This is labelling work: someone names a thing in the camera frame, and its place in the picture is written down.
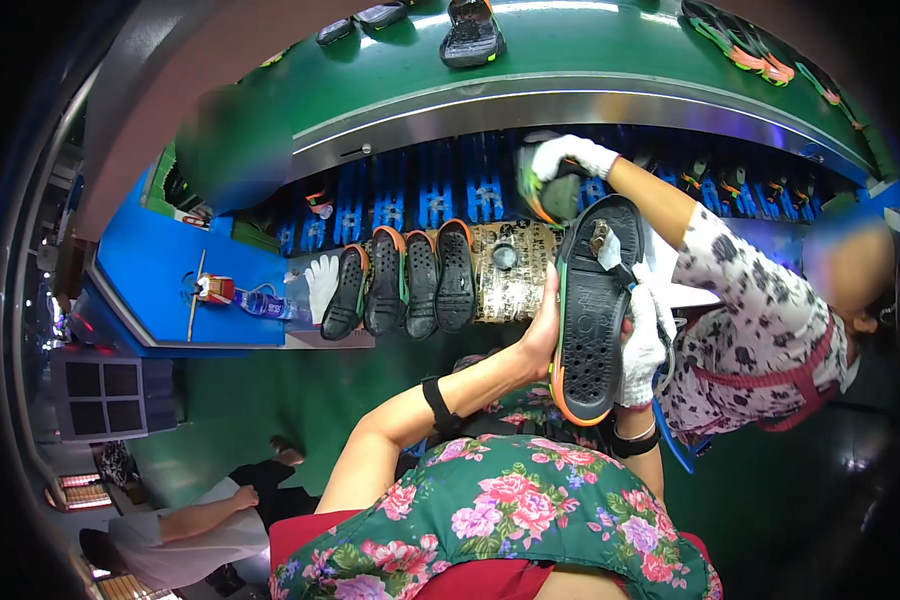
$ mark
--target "cardboard box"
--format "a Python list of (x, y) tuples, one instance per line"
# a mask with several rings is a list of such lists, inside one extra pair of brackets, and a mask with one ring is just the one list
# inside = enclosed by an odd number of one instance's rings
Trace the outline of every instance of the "cardboard box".
[[(510, 323), (534, 318), (543, 297), (547, 261), (557, 252), (557, 235), (540, 222), (492, 222), (471, 226), (477, 323)], [(517, 262), (510, 270), (493, 264), (493, 248), (509, 243)]]

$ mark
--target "black wristband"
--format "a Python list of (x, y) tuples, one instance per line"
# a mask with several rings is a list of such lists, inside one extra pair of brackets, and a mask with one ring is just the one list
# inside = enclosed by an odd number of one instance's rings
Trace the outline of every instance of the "black wristband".
[(617, 458), (630, 458), (646, 454), (660, 441), (660, 427), (654, 426), (653, 433), (646, 439), (627, 440), (617, 437), (616, 429), (610, 434), (610, 449)]
[(444, 396), (441, 395), (437, 378), (427, 377), (420, 383), (423, 386), (423, 398), (433, 411), (433, 428), (436, 429), (436, 433), (445, 439), (457, 437), (464, 420), (459, 414), (451, 414), (447, 410), (447, 403), (444, 401)]

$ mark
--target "white work glove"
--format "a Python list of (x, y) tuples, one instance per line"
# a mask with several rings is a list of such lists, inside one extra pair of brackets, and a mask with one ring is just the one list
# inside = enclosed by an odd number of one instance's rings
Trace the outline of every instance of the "white work glove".
[(340, 258), (336, 255), (322, 255), (312, 260), (310, 268), (303, 271), (303, 277), (310, 286), (310, 314), (315, 326), (324, 322), (324, 313), (337, 291), (337, 275), (340, 272)]
[(633, 266), (633, 274), (639, 282), (630, 292), (633, 332), (624, 343), (623, 394), (617, 401), (630, 408), (646, 406), (653, 401), (654, 374), (667, 359), (667, 349), (660, 342), (657, 324), (660, 323), (671, 343), (677, 336), (673, 313), (657, 298), (654, 283), (650, 281), (650, 270), (641, 263)]
[(540, 144), (533, 155), (531, 167), (540, 182), (549, 182), (557, 176), (561, 161), (569, 158), (593, 177), (605, 180), (619, 156), (619, 153), (595, 144), (592, 140), (564, 135)]

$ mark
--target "silver bracelet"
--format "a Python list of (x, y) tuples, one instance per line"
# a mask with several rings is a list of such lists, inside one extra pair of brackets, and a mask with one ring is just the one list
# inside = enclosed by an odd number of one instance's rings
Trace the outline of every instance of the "silver bracelet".
[(641, 434), (637, 434), (637, 435), (633, 436), (632, 438), (625, 438), (622, 435), (620, 435), (619, 431), (617, 431), (617, 424), (613, 423), (613, 435), (616, 436), (617, 440), (620, 440), (622, 442), (633, 442), (634, 440), (639, 440), (640, 438), (642, 438), (644, 436), (650, 435), (650, 432), (653, 431), (654, 427), (656, 427), (656, 426), (657, 426), (657, 421), (654, 420), (652, 423), (649, 424), (649, 427), (647, 427), (647, 431), (644, 431)]

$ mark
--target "water bottle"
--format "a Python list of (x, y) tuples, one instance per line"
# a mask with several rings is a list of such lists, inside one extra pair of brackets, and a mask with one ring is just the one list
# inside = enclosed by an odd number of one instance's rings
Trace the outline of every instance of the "water bottle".
[(297, 304), (285, 297), (277, 297), (264, 292), (242, 292), (233, 294), (234, 304), (256, 317), (292, 321), (297, 317)]

